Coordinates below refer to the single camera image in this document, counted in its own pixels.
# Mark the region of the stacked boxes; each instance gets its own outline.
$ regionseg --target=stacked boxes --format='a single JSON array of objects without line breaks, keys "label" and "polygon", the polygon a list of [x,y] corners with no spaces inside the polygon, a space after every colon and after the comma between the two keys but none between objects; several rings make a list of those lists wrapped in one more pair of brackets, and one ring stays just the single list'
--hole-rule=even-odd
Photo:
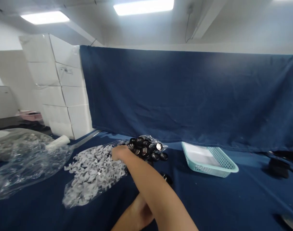
[{"label": "stacked boxes", "polygon": [[43,119],[55,135],[78,139],[93,131],[79,46],[53,35],[19,37],[38,86]]}]

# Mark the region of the ceiling light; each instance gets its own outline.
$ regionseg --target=ceiling light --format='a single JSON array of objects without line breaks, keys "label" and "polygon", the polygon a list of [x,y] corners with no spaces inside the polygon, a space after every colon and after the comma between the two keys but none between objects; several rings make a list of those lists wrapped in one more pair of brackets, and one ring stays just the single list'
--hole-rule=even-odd
[{"label": "ceiling light", "polygon": [[116,13],[120,16],[132,14],[145,14],[173,9],[174,0],[148,0],[114,5]]},{"label": "ceiling light", "polygon": [[21,17],[35,25],[69,21],[69,18],[60,11],[25,14],[21,15]]}]

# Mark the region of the cable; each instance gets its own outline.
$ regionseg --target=cable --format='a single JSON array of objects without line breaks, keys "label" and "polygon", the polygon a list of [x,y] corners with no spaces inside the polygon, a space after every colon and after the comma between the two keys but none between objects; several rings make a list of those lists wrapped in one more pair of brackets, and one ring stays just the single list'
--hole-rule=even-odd
[{"label": "cable", "polygon": [[188,21],[187,21],[187,26],[186,26],[185,43],[187,43],[187,42],[189,41],[189,39],[187,39],[187,41],[186,41],[186,35],[187,35],[187,29],[188,29],[188,23],[189,23],[190,15],[191,15],[191,14],[188,15]]},{"label": "cable", "polygon": [[[95,39],[94,42],[95,42],[96,40],[97,40],[97,39]],[[92,42],[90,46],[92,46],[94,42]]]}]

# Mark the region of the pink basket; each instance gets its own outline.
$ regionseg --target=pink basket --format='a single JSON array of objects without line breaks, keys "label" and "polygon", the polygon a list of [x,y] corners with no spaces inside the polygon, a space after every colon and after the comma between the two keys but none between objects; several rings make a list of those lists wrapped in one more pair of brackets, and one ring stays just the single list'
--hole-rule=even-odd
[{"label": "pink basket", "polygon": [[21,116],[22,119],[28,120],[28,121],[38,121],[43,119],[40,113],[36,115],[29,115],[29,113],[32,113],[32,112],[35,112],[35,111],[20,112],[19,115]]}]

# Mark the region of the plastic bag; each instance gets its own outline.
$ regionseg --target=plastic bag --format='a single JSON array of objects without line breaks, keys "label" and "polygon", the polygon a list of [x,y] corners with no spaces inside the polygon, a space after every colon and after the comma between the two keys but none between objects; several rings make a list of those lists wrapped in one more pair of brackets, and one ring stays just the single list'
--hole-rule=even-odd
[{"label": "plastic bag", "polygon": [[117,140],[89,148],[74,157],[76,162],[64,167],[75,173],[64,190],[63,204],[67,209],[89,203],[126,175],[125,164],[111,158],[112,148],[124,143],[125,140]]},{"label": "plastic bag", "polygon": [[73,152],[71,146],[55,145],[57,140],[29,129],[0,132],[0,160],[8,161],[0,167],[0,200],[51,177]]},{"label": "plastic bag", "polygon": [[155,152],[163,152],[164,150],[166,150],[166,149],[168,148],[167,145],[161,143],[159,140],[157,140],[157,139],[151,137],[150,135],[141,135],[141,136],[139,136],[139,137],[143,137],[144,139],[150,141],[151,143],[153,143],[153,144],[155,144],[155,145],[157,145],[157,144],[161,144],[162,149],[161,149],[161,150],[158,150],[158,151],[155,151]]}]

